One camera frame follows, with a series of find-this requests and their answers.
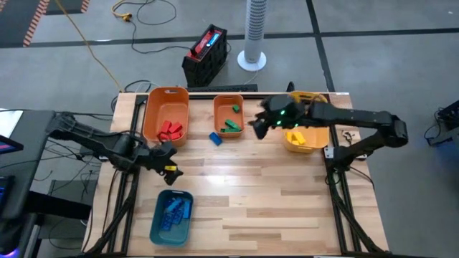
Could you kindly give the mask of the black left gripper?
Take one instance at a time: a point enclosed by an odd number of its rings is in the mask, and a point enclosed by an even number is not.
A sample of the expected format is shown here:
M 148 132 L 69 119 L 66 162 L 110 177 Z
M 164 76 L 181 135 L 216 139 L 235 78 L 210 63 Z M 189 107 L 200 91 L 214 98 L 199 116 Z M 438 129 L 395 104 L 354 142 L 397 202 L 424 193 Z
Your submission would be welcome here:
M 141 148 L 136 154 L 136 165 L 142 166 L 147 170 L 162 172 L 169 162 L 169 158 L 177 154 L 177 149 L 171 143 L 163 143 L 159 146 L 159 153 L 154 149 Z M 178 177 L 184 173 L 180 170 L 164 171 L 164 181 L 168 186 L 172 186 Z

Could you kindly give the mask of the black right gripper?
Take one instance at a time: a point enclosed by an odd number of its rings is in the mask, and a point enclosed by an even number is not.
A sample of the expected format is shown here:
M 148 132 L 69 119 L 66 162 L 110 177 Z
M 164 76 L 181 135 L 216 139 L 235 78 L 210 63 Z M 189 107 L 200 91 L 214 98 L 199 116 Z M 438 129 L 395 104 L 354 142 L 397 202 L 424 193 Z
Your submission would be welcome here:
M 306 115 L 306 106 L 290 95 L 273 95 L 259 104 L 262 111 L 255 115 L 252 126 L 257 139 L 262 140 L 271 127 L 294 128 L 301 124 Z

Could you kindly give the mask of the small orange plastic bin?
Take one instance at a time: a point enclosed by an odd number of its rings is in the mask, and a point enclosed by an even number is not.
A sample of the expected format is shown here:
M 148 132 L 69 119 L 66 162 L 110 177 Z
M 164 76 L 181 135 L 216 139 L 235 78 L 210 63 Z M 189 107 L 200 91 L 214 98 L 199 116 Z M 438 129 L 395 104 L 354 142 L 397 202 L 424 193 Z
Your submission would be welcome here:
M 242 135 L 245 129 L 244 122 L 244 99 L 241 95 L 218 95 L 213 99 L 214 104 L 214 129 L 221 138 L 238 138 Z M 240 111 L 235 113 L 232 109 L 233 105 L 239 105 Z M 225 120 L 230 119 L 241 127 L 241 132 L 238 133 L 221 133 L 221 128 L 228 128 L 225 125 Z

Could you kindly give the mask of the black keyboard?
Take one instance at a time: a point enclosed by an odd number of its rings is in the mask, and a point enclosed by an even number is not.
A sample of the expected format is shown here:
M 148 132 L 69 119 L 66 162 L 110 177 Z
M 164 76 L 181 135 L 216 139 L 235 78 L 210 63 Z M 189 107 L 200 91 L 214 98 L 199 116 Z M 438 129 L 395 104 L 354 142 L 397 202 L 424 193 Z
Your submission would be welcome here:
M 257 92 L 257 84 L 188 87 L 188 92 Z

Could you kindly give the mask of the yellow plastic bin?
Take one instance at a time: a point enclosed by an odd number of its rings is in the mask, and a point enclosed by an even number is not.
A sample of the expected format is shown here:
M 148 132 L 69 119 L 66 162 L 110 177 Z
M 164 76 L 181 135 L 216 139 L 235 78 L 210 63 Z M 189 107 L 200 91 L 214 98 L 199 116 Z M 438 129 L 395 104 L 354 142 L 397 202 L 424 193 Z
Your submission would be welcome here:
M 328 102 L 325 96 L 315 92 L 293 91 L 290 93 L 290 96 L 294 97 L 295 100 L 305 100 L 306 102 Z M 316 150 L 325 148 L 329 143 L 328 127 L 297 127 L 294 129 L 282 129 L 281 132 L 283 134 L 283 145 L 290 152 L 309 154 Z M 285 139 L 286 132 L 301 132 L 306 139 L 306 142 L 303 145 L 289 143 Z

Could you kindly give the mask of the large orange plastic bin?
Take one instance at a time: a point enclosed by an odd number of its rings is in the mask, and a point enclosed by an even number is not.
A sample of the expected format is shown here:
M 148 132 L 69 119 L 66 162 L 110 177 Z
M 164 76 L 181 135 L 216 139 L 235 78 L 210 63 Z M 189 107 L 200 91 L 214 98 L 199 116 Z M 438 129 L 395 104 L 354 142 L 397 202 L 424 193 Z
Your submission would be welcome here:
M 189 125 L 189 93 L 183 87 L 158 87 L 148 95 L 142 133 L 148 141 L 159 141 L 157 135 L 165 120 L 183 125 L 184 134 L 170 140 L 176 147 L 185 145 Z

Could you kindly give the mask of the teal plastic bin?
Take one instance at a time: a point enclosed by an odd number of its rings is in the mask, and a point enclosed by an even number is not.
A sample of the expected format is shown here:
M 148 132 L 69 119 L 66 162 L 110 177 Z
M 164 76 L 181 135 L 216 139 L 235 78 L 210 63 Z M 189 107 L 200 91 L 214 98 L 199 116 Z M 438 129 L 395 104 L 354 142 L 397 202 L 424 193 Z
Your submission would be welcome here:
M 178 209 L 183 209 L 184 202 L 186 200 L 190 200 L 192 215 L 194 197 L 189 192 L 177 190 L 162 191 L 158 195 L 149 234 L 150 240 L 156 245 L 182 247 L 188 241 L 191 217 L 190 219 L 183 218 L 180 224 L 172 224 L 169 231 L 161 231 L 161 221 L 164 213 L 166 213 L 166 202 L 173 197 L 180 197 L 183 200 L 181 206 Z

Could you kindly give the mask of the black plastic crate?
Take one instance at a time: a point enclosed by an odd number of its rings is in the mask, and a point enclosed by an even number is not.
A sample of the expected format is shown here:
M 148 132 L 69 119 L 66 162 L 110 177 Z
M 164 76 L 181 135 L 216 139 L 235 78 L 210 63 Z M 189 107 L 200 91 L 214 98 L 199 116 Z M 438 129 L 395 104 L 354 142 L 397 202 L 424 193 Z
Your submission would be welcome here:
M 212 51 L 201 62 L 190 57 L 184 57 L 181 67 L 184 71 L 187 87 L 206 87 L 217 76 L 227 61 L 228 55 L 227 35 L 226 49 Z

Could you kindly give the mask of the white tower fan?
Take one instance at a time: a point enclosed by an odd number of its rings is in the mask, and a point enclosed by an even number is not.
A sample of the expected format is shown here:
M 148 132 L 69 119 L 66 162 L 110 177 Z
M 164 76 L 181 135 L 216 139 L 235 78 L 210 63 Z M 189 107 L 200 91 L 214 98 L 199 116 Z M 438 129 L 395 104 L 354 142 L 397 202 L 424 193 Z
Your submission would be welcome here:
M 268 0 L 247 0 L 245 18 L 245 45 L 237 56 L 238 65 L 245 71 L 257 72 L 267 62 L 262 52 Z

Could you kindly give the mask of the red black battery box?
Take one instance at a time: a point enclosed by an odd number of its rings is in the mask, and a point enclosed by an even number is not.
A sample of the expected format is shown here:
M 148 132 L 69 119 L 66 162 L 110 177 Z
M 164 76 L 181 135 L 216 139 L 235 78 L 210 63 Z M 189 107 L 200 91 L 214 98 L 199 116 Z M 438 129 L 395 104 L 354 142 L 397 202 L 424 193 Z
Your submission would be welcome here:
M 226 29 L 210 24 L 188 51 L 186 57 L 201 62 L 212 51 L 223 51 L 226 49 L 226 35 Z

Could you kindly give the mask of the black desk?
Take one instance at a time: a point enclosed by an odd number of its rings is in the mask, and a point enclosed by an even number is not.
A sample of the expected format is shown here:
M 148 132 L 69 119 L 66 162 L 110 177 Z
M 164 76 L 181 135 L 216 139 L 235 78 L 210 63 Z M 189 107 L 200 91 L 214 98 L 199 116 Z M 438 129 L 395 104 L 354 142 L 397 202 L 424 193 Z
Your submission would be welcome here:
M 25 111 L 12 131 L 10 138 L 24 148 L 0 155 L 0 176 L 14 177 L 0 218 L 15 219 L 22 213 L 47 142 L 46 128 L 54 116 L 48 110 Z

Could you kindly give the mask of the monitor screen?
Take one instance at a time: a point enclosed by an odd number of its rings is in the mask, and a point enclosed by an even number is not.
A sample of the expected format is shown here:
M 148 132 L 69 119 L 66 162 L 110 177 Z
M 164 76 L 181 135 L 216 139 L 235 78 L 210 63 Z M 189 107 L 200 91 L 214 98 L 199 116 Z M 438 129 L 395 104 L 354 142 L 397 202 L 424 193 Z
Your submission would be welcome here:
M 22 151 L 24 146 L 10 138 L 0 135 L 0 155 Z

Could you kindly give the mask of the black equipment stand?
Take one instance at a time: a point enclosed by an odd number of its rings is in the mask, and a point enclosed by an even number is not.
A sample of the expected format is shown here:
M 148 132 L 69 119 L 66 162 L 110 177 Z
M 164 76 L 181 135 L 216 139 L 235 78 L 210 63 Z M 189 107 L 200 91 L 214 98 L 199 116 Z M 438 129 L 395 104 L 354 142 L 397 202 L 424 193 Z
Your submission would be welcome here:
M 425 137 L 429 146 L 437 146 L 446 142 L 453 142 L 459 147 L 459 100 L 440 108 L 434 114 L 438 126 L 438 133 L 434 137 Z

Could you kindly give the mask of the black mat striped edge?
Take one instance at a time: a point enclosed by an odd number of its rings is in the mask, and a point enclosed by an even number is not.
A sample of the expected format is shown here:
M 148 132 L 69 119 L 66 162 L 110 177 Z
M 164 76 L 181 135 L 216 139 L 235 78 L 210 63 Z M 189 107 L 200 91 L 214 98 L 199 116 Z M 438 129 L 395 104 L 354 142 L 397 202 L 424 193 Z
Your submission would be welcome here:
M 83 14 L 90 0 L 0 0 L 0 49 L 22 47 L 81 46 L 82 42 L 33 43 L 33 36 L 43 16 Z

